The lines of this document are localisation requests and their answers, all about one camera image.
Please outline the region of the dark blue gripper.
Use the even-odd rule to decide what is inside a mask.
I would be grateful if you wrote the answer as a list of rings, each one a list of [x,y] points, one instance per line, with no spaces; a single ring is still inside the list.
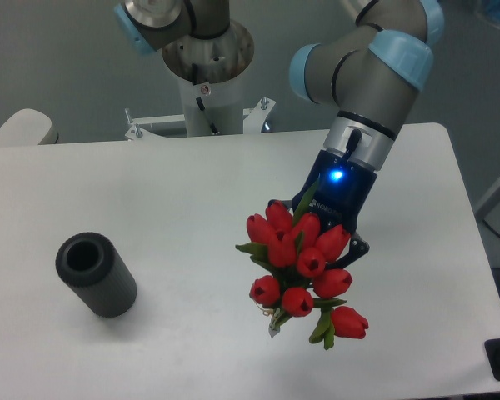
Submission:
[[[358,215],[376,178],[375,172],[322,150],[301,191],[292,200],[271,199],[267,205],[271,207],[281,203],[287,210],[297,208],[305,192],[318,183],[310,198],[308,211],[318,215],[321,231],[326,232],[330,244],[330,261],[326,269],[344,269],[370,250],[368,243],[356,231]],[[337,225],[344,230],[330,230]]]

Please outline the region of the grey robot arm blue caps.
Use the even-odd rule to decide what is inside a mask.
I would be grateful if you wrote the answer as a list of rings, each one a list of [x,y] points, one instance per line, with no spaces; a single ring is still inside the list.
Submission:
[[[140,53],[161,53],[180,85],[187,134],[240,134],[241,76],[254,55],[249,31],[230,16],[226,1],[124,1],[116,18]],[[369,246],[358,235],[358,214],[433,65],[432,46],[442,36],[443,10],[436,1],[371,1],[355,29],[330,44],[300,48],[288,76],[292,90],[338,109],[302,190],[303,199],[329,231],[351,236],[344,269]]]

